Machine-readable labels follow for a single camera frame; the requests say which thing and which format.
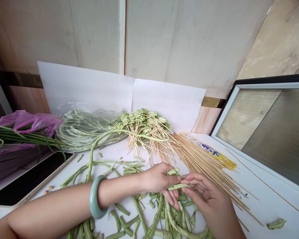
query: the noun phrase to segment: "white paper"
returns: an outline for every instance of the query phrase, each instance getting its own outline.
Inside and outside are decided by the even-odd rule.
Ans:
[[[40,77],[53,115],[68,102],[89,102],[96,109],[131,112],[134,78],[74,66],[38,61]]]
[[[135,79],[132,110],[157,111],[174,132],[191,132],[205,93],[206,89]]]

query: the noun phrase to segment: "plywood board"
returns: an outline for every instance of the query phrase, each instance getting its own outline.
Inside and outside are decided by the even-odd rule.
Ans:
[[[78,66],[119,73],[119,1],[70,0],[70,5]]]
[[[237,79],[290,75],[299,68],[299,0],[275,0]]]
[[[0,69],[38,74],[37,60],[77,66],[68,0],[0,0]]]
[[[44,89],[23,86],[9,86],[18,110],[26,110],[31,114],[50,114]]]
[[[225,99],[272,0],[128,0],[126,74]]]
[[[128,0],[125,74],[164,81],[179,0]]]
[[[192,133],[204,133],[209,135],[221,110],[221,108],[202,106],[196,123],[192,129]]]
[[[119,72],[119,0],[0,0],[0,70],[37,61]]]

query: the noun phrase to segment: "clear plastic bag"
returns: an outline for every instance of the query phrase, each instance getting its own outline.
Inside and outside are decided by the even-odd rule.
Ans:
[[[62,105],[63,109],[72,106],[73,108],[61,116],[62,124],[56,130],[56,136],[69,148],[63,150],[80,152],[91,149],[95,141],[103,134],[111,131],[115,123],[120,121],[121,113],[96,110],[87,112],[87,104],[67,103]],[[102,138],[97,147],[116,143],[127,134],[109,133]]]

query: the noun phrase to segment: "green bangle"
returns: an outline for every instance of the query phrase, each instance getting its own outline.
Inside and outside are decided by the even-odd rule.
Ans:
[[[95,219],[101,219],[102,217],[104,217],[104,215],[107,213],[107,210],[109,209],[105,208],[101,210],[97,202],[97,188],[99,186],[100,181],[104,179],[107,179],[107,177],[105,177],[104,175],[98,176],[94,180],[90,191],[90,210],[92,217],[94,217]]]

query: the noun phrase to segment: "right hand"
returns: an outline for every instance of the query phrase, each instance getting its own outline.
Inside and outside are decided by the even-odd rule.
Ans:
[[[201,195],[189,188],[182,188],[202,212],[215,238],[246,239],[231,199],[225,191],[199,173],[190,173],[181,183],[190,185]]]

